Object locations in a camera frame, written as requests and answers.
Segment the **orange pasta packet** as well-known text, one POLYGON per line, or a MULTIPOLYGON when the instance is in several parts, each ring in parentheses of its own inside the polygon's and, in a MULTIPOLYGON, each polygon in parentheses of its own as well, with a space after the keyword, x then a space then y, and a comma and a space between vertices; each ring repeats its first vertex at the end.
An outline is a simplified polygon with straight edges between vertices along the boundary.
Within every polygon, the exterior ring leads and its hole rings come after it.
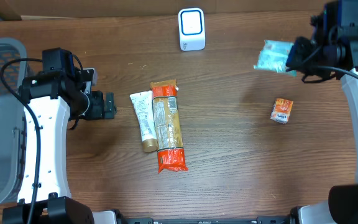
POLYGON ((177 81, 152 82, 150 88, 158 142, 158 171, 187 171, 177 105, 177 81))

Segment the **teal snack packet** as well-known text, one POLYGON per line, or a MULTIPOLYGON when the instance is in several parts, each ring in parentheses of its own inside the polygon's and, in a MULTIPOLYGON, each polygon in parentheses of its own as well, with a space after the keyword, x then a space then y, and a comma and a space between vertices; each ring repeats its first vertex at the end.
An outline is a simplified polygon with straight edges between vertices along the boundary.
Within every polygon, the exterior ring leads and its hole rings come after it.
POLYGON ((265 45, 260 51, 259 59, 257 64, 254 65, 254 69, 270 70, 276 73, 285 73, 295 77, 296 71, 293 70, 287 72, 288 67, 286 66, 292 47, 292 42, 265 40, 265 45))

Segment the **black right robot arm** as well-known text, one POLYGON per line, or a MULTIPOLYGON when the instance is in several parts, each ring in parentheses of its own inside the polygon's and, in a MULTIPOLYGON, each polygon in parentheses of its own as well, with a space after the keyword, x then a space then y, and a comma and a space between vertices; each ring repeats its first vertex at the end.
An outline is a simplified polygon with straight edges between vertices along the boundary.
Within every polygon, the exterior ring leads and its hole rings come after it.
POLYGON ((328 199, 291 210, 290 223, 358 223, 358 0, 332 1, 311 18, 312 38, 298 37, 291 48, 288 71, 317 76, 317 83, 341 82, 351 113, 356 143, 356 182, 330 189, 328 199))

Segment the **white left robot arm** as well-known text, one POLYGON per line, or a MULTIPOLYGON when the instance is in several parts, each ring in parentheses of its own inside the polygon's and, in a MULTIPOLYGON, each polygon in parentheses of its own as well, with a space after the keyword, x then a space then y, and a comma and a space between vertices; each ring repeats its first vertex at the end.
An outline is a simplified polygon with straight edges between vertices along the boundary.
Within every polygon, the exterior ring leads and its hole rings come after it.
POLYGON ((39 62, 42 71, 10 91, 24 107, 26 149, 17 205, 4 209, 2 221, 116 223, 114 211, 93 212, 72 199, 66 168, 68 122, 113 119, 114 95, 93 91, 96 70, 68 50, 44 50, 39 62))

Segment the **red white small packet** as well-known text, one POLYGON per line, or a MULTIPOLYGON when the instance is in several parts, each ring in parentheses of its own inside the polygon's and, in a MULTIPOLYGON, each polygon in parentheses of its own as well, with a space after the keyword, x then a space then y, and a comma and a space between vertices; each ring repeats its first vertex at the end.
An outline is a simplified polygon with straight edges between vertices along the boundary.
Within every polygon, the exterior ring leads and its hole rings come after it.
POLYGON ((270 115, 270 119, 278 123, 287 124, 290 117, 292 106, 293 106, 292 100, 277 98, 273 105, 273 110, 270 115))

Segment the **white tube gold cap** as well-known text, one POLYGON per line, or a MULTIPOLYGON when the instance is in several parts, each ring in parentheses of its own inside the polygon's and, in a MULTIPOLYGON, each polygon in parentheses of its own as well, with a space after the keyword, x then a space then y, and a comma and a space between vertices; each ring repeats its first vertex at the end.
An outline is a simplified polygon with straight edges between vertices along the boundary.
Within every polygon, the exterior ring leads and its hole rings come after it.
POLYGON ((152 91, 143 91, 130 95, 141 133, 142 148, 145 152, 154 152, 158 149, 152 108, 152 91))

